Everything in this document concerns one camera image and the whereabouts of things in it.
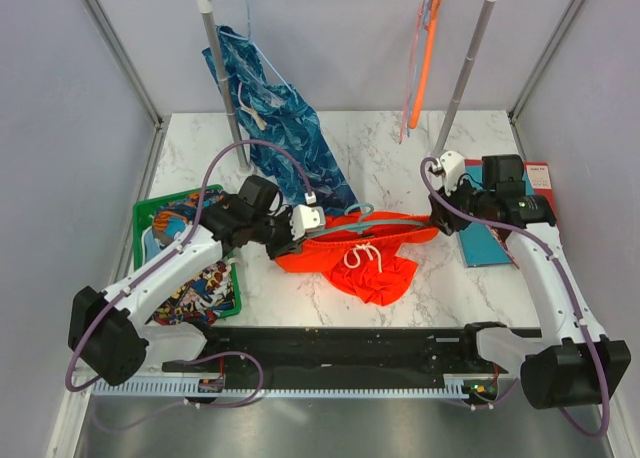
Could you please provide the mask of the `teal plastic hanger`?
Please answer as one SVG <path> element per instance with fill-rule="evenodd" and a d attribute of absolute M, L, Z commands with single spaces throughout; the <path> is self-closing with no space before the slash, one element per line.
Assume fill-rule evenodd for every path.
<path fill-rule="evenodd" d="M 369 220 L 369 217 L 372 215 L 373 211 L 374 211 L 374 208 L 371 207 L 369 209 L 369 213 L 365 213 L 364 215 L 358 217 L 354 223 L 332 226 L 330 228 L 326 228 L 321 231 L 311 232 L 308 235 L 308 237 L 320 238 L 322 236 L 328 236 L 328 235 L 340 233 L 340 232 L 350 232 L 350 233 L 356 233 L 358 235 L 362 235 L 367 230 L 373 227 L 385 226 L 385 225 L 413 226 L 418 229 L 427 227 L 426 222 L 419 221 L 418 219 L 413 219 L 413 218 L 386 218 L 386 219 Z"/>

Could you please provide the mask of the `orange shorts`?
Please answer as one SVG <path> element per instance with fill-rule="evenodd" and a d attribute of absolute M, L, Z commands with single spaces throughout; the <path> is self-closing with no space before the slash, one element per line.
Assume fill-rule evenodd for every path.
<path fill-rule="evenodd" d="M 362 215 L 353 211 L 329 216 L 326 228 L 354 223 Z M 308 238 L 298 253 L 278 257 L 276 263 L 288 273 L 320 273 L 332 286 L 364 303 L 390 305 L 407 292 L 418 269 L 416 262 L 398 255 L 399 249 L 405 244 L 428 243 L 439 230 L 428 224 L 427 215 L 374 211 L 369 220 L 386 218 L 418 219 L 427 227 L 385 225 L 362 235 L 340 232 Z"/>

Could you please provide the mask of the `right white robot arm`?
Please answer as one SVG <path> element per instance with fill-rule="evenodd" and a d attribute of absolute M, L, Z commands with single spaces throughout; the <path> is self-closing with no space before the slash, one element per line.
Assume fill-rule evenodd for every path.
<path fill-rule="evenodd" d="M 440 178 L 430 189 L 430 224 L 451 236 L 478 224 L 497 232 L 519 268 L 537 313 L 541 336 L 525 339 L 498 324 L 473 325 L 458 346 L 467 370 L 491 362 L 517 376 L 536 409 L 605 406 L 631 362 L 623 340 L 612 340 L 598 322 L 574 279 L 547 198 L 531 194 L 525 166 L 516 155 L 482 159 L 482 183 L 467 175 L 464 158 L 446 152 L 427 157 L 421 176 Z"/>

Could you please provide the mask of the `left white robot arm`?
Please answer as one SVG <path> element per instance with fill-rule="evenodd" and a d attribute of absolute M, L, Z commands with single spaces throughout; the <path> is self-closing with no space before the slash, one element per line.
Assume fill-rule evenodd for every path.
<path fill-rule="evenodd" d="M 173 292 L 235 249 L 254 242 L 275 259 L 298 251 L 309 234 L 324 227 L 324 212 L 312 197 L 271 214 L 278 192 L 274 183 L 252 175 L 238 193 L 197 210 L 183 233 L 131 275 L 102 291 L 78 291 L 68 334 L 73 361 L 83 361 L 111 386 L 166 362 L 187 361 L 198 371 L 215 367 L 220 349 L 197 327 L 149 320 Z"/>

